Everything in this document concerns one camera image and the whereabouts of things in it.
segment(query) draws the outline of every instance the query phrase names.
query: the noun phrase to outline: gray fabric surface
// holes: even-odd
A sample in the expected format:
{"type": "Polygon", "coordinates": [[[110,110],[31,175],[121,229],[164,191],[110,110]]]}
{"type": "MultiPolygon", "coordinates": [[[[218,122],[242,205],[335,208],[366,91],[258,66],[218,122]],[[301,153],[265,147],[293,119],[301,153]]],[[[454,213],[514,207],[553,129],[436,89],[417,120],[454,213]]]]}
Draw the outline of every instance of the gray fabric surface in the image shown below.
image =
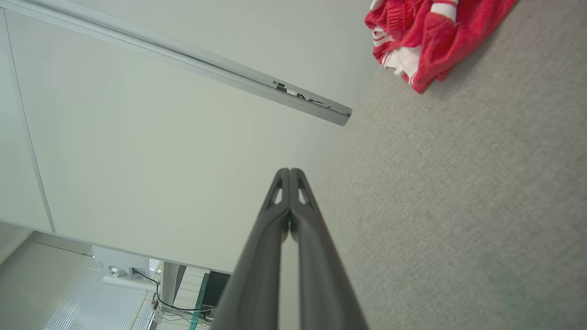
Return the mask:
{"type": "Polygon", "coordinates": [[[371,329],[587,329],[585,22],[521,1],[423,95],[377,72],[319,201],[371,329]]]}

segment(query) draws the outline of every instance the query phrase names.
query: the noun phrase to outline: carpeted floor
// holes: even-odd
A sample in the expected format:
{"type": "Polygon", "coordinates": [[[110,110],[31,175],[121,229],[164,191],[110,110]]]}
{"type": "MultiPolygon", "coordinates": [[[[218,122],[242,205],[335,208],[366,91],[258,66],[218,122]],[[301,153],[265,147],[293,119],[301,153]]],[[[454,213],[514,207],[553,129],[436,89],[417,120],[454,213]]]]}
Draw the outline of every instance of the carpeted floor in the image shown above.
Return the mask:
{"type": "Polygon", "coordinates": [[[371,329],[587,329],[585,22],[520,1],[423,95],[377,72],[319,201],[371,329]]]}

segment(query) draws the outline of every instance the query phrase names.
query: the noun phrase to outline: red cloth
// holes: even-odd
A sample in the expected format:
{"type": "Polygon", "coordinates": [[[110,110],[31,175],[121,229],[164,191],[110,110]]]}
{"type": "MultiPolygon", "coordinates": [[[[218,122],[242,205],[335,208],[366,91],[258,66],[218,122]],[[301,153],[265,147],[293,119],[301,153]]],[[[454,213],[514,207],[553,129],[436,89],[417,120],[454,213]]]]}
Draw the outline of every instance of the red cloth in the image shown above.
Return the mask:
{"type": "MultiPolygon", "coordinates": [[[[433,0],[384,0],[365,17],[365,24],[381,27],[394,42],[374,47],[373,55],[381,60],[399,47],[422,50],[412,87],[422,93],[436,78],[444,80],[450,69],[479,47],[505,19],[515,0],[461,0],[456,23],[430,12],[433,0]]],[[[437,0],[449,4],[450,1],[437,0]]]]}

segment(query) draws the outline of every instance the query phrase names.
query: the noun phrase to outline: white cylinder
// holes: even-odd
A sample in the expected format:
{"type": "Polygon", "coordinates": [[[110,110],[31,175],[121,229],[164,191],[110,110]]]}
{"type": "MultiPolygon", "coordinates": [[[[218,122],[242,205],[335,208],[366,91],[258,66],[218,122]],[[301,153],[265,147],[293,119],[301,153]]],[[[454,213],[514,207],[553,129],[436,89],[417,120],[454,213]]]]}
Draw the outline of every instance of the white cylinder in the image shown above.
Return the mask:
{"type": "Polygon", "coordinates": [[[124,278],[116,278],[116,277],[112,277],[112,276],[104,276],[104,278],[102,278],[102,283],[104,284],[108,284],[108,285],[114,285],[117,287],[124,287],[124,288],[130,288],[130,289],[138,289],[138,290],[147,290],[150,292],[155,292],[157,291],[157,285],[155,285],[155,283],[149,281],[131,281],[131,280],[126,280],[124,278]]]}

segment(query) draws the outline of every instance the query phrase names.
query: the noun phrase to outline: clothing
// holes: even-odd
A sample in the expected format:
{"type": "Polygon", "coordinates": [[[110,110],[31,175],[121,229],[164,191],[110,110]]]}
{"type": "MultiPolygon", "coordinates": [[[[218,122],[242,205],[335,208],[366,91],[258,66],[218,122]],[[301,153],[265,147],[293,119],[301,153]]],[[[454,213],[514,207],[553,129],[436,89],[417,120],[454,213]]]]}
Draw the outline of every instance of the clothing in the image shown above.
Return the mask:
{"type": "Polygon", "coordinates": [[[374,0],[373,56],[422,93],[479,47],[515,0],[374,0]]]}

